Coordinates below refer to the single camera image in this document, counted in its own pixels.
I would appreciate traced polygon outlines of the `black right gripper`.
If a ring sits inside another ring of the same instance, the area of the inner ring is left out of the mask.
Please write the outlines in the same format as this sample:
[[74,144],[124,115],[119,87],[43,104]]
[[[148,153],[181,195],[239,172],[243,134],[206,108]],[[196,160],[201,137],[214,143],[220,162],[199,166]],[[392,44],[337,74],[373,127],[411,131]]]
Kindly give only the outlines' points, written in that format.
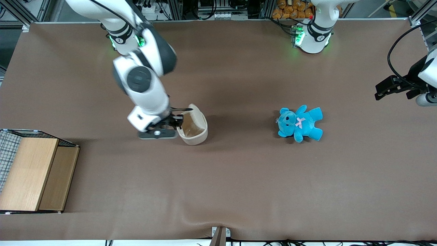
[[138,132],[139,139],[174,139],[181,129],[184,115],[170,115],[160,122],[146,127],[145,132]]

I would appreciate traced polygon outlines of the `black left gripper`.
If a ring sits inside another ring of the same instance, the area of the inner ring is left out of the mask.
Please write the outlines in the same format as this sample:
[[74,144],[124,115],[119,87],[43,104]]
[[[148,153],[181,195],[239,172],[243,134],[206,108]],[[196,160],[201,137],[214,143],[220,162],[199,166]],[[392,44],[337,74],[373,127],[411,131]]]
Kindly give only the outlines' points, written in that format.
[[389,76],[376,85],[375,99],[379,101],[385,96],[406,92],[407,99],[412,99],[419,95],[424,95],[430,92],[428,83],[419,78],[419,73],[425,66],[427,57],[424,56],[419,61],[414,63],[408,73],[405,76],[401,76],[396,70],[394,74],[396,76]]

